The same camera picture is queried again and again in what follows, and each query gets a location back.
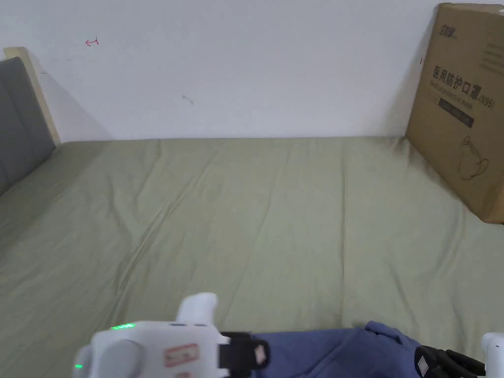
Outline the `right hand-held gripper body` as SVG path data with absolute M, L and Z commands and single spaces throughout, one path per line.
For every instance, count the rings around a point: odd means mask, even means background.
M 481 348 L 485 356 L 485 374 L 477 374 L 478 378 L 504 377 L 504 333 L 489 332 L 481 339 Z

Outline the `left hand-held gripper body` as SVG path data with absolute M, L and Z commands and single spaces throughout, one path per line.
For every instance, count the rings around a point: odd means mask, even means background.
M 247 378 L 253 370 L 249 335 L 226 336 L 215 326 L 218 297 L 186 297 L 175 320 L 133 321 L 95 333 L 74 358 L 76 378 Z

